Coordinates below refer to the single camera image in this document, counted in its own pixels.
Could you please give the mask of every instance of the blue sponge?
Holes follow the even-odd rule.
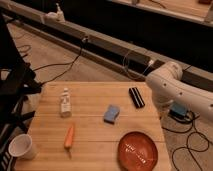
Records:
[[[119,107],[114,105],[109,105],[108,110],[104,114],[104,122],[108,122],[111,124],[115,123],[115,119],[120,112]]]

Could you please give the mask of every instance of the paper cup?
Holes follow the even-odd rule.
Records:
[[[31,136],[28,134],[20,134],[16,136],[9,144],[9,153],[13,157],[23,159],[33,159],[36,156],[36,148],[33,144]]]

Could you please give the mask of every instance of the orange plate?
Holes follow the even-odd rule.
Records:
[[[119,142],[118,160],[128,171],[151,171],[157,164],[158,151],[146,134],[130,132]]]

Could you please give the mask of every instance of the wooden tabletop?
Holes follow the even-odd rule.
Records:
[[[69,118],[60,117],[60,95],[71,94]],[[136,109],[128,94],[137,87],[146,106]],[[115,124],[103,121],[108,106],[120,108]],[[66,132],[75,123],[72,159],[63,148]],[[142,82],[51,82],[45,85],[29,134],[38,154],[33,160],[18,159],[16,171],[121,171],[117,161],[118,142],[126,133],[140,131],[153,139],[158,150],[154,171],[171,170],[151,90]]]

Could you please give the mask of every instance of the white bottle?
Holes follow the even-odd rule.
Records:
[[[71,115],[70,94],[68,88],[64,88],[61,94],[61,117],[69,117]]]
[[[61,10],[58,3],[56,3],[56,6],[57,6],[58,21],[59,22],[65,22],[64,12]]]

